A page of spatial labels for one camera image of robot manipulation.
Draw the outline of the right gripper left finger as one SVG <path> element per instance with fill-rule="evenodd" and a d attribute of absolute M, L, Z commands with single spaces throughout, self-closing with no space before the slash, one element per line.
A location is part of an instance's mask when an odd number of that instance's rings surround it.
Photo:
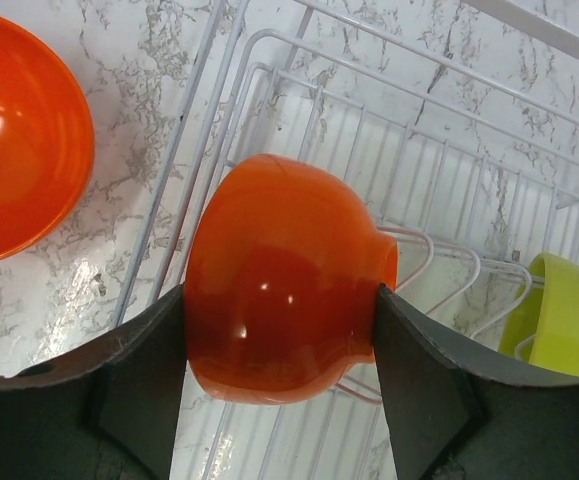
<path fill-rule="evenodd" d="M 0 376 L 0 479 L 166 479 L 186 370 L 174 287 L 132 320 Z"/>

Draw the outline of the orange bowl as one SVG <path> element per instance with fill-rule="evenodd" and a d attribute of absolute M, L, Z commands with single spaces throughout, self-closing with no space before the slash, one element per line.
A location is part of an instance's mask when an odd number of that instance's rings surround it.
<path fill-rule="evenodd" d="M 71 71 L 40 39 L 0 17 L 0 260 L 67 217 L 94 154 L 90 110 Z"/>
<path fill-rule="evenodd" d="M 209 395 L 287 404 L 373 360 L 375 301 L 398 248 L 359 196 L 272 154 L 237 165 L 206 207 L 184 282 L 188 360 Z"/>

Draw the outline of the orange bowl front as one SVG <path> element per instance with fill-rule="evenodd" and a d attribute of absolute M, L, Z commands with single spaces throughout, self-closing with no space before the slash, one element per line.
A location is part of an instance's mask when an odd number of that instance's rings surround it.
<path fill-rule="evenodd" d="M 94 154 L 90 110 L 71 71 L 40 39 L 0 17 L 0 260 L 67 217 Z"/>

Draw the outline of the white wire dish rack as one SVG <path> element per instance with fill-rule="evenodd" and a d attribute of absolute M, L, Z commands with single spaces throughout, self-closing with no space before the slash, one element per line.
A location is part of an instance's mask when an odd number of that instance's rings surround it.
<path fill-rule="evenodd" d="M 579 265 L 579 1 L 218 1 L 111 322 L 182 281 L 219 182 L 259 152 L 335 175 L 399 245 L 397 290 L 489 347 Z"/>

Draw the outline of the lime green bowl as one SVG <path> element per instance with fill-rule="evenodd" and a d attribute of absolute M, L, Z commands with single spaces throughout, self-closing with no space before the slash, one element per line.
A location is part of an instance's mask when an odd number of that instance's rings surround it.
<path fill-rule="evenodd" d="M 508 316 L 498 351 L 579 377 L 579 265 L 541 253 L 529 272 L 542 278 L 543 286 L 518 290 L 523 301 Z"/>

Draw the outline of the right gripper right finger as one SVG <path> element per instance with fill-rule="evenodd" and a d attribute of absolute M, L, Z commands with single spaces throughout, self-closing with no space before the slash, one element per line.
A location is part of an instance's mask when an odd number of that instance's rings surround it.
<path fill-rule="evenodd" d="M 400 479 L 579 479 L 579 377 L 499 354 L 380 286 L 374 352 Z"/>

